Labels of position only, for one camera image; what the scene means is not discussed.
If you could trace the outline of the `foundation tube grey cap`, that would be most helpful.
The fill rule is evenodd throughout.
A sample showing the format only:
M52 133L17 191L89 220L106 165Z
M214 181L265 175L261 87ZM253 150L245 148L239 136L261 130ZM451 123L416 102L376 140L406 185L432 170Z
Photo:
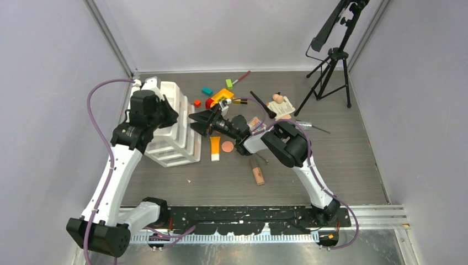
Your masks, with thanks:
M257 186L265 185L265 180L264 180L262 171L261 171L261 169L260 169L260 167L258 165L258 162L257 162L256 158L251 157L249 159L249 162L250 162L250 166L251 166L253 176L254 176L254 179L255 179L255 182L256 182Z

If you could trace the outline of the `eyeshadow palette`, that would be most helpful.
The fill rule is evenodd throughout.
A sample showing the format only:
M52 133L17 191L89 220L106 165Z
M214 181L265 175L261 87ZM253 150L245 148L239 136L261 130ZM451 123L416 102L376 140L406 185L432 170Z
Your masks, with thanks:
M254 116L247 124L252 134L264 131L267 127L257 116Z

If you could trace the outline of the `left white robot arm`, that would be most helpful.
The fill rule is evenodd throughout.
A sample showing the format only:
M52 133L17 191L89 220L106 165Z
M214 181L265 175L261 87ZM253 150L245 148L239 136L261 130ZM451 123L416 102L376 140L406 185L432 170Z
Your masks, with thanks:
M147 225L157 229L169 222L165 200L146 197L130 212L119 210L129 180L157 129L171 127L178 113L159 89L135 91L127 120L113 131L106 148L110 152L105 170L79 218L70 218L66 230L83 250L121 257L131 237Z

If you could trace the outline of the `white plastic drawer organizer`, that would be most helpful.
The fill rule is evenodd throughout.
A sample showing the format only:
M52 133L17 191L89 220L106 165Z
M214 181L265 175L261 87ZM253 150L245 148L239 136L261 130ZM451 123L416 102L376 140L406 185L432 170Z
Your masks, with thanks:
M161 82L161 93L178 113L177 122L171 127L157 129L147 145L145 156L163 167L175 167L200 161L201 136L190 127L189 114L195 107L188 101L175 82Z

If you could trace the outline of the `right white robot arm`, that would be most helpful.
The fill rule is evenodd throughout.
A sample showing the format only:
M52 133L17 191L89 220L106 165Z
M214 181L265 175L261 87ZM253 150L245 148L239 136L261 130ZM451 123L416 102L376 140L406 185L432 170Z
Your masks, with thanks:
M254 135L243 115L228 120L219 110L212 108L188 117L193 120L190 127L203 137L218 133L233 139L235 150L242 156L270 151L283 166L296 173L305 187L315 222L326 227L337 220L341 203L323 184L312 158L310 138L297 122L280 119Z

